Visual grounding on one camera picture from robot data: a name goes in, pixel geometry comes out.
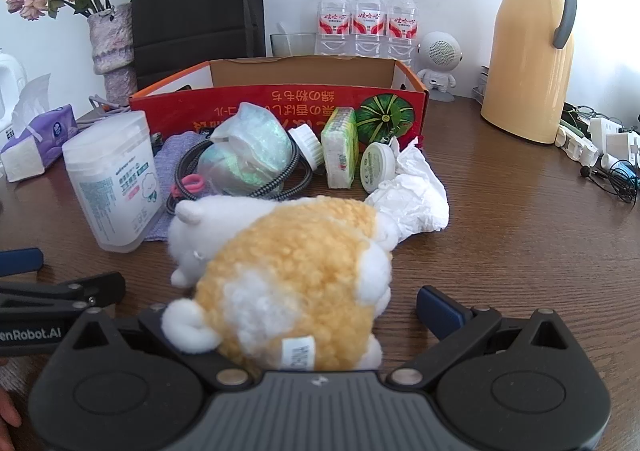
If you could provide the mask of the left hand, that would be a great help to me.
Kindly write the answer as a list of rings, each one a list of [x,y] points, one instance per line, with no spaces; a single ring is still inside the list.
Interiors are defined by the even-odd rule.
[[[0,388],[0,450],[14,451],[14,445],[9,432],[9,427],[20,427],[22,418],[14,407],[9,393]]]

